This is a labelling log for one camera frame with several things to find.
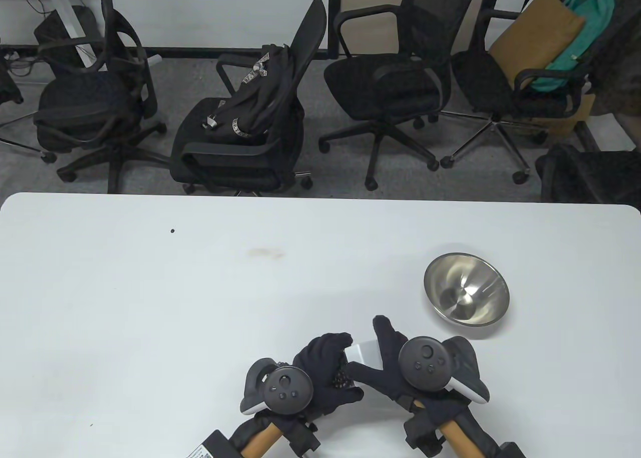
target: label sticker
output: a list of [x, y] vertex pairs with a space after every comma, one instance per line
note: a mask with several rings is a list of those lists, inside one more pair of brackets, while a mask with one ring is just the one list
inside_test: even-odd
[[213, 456], [204, 446], [200, 445], [187, 458], [213, 458]]

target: controller button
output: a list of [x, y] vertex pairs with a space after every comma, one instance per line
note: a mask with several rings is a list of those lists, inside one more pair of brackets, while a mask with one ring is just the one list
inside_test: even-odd
[[434, 350], [432, 349], [431, 346], [428, 346], [428, 345], [423, 346], [423, 348], [421, 348], [421, 352], [423, 353], [423, 357], [425, 359], [430, 359], [434, 354]]

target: tan cushion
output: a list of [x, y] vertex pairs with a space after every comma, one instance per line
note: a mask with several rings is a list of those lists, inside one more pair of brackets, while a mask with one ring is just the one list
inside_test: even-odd
[[524, 69], [545, 69], [572, 44], [585, 19], [560, 0], [533, 0], [490, 48], [510, 87]]

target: metal bowl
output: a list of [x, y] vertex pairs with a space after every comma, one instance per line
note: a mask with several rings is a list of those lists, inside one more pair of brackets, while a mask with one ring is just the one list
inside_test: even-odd
[[425, 292], [437, 312], [459, 325], [488, 326], [503, 318], [510, 305], [505, 279], [483, 259], [444, 254], [425, 271]]

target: black glove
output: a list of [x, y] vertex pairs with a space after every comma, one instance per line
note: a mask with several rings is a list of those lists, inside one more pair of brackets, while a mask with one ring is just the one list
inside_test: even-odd
[[238, 451], [242, 451], [250, 440], [274, 423], [287, 437], [294, 433], [300, 424], [311, 423], [319, 416], [330, 414], [341, 405], [355, 403], [363, 398], [359, 387], [337, 389], [333, 386], [339, 368], [343, 364], [343, 352], [351, 346], [352, 337], [348, 333], [328, 333], [312, 339], [293, 359], [293, 366], [302, 369], [314, 386], [314, 394], [307, 408], [298, 415], [283, 416], [271, 410], [263, 410], [236, 429], [229, 438]]
[[374, 318], [374, 331], [378, 338], [383, 369], [373, 369], [357, 362], [348, 363], [344, 371], [354, 381], [371, 386], [389, 399], [411, 412], [418, 411], [412, 404], [414, 400], [423, 404], [434, 426], [441, 426], [464, 412], [470, 400], [456, 391], [424, 392], [410, 385], [399, 366], [399, 353], [407, 338], [394, 330], [392, 323], [385, 316]]
[[363, 399], [363, 390], [359, 387], [337, 389], [333, 383], [343, 364], [345, 348], [351, 344], [349, 333], [323, 334], [312, 339], [293, 359], [292, 365], [307, 373], [314, 386], [311, 403], [304, 410], [308, 421]]

